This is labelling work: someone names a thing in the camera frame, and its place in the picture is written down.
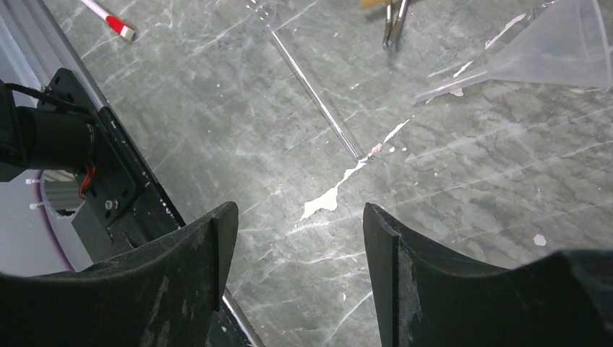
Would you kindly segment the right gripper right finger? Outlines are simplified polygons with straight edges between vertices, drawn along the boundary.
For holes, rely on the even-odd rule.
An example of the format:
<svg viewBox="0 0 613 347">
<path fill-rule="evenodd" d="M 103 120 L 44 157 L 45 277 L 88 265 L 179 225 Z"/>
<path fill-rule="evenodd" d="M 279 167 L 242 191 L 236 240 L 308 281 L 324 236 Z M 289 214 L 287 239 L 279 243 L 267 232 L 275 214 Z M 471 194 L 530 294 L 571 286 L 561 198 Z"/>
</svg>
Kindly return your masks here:
<svg viewBox="0 0 613 347">
<path fill-rule="evenodd" d="M 383 346 L 612 344 L 609 250 L 562 250 L 508 270 L 458 253 L 372 203 L 363 231 Z"/>
</svg>

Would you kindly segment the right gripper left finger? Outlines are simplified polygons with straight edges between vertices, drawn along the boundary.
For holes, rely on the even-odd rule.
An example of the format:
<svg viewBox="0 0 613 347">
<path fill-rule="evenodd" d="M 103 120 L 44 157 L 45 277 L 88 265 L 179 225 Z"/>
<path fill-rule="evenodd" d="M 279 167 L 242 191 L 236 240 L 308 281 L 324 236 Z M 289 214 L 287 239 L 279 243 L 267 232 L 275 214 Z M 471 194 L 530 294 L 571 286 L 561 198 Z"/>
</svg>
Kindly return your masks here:
<svg viewBox="0 0 613 347">
<path fill-rule="evenodd" d="M 3 346 L 203 346 L 239 226 L 224 202 L 80 272 L 1 276 Z"/>
</svg>

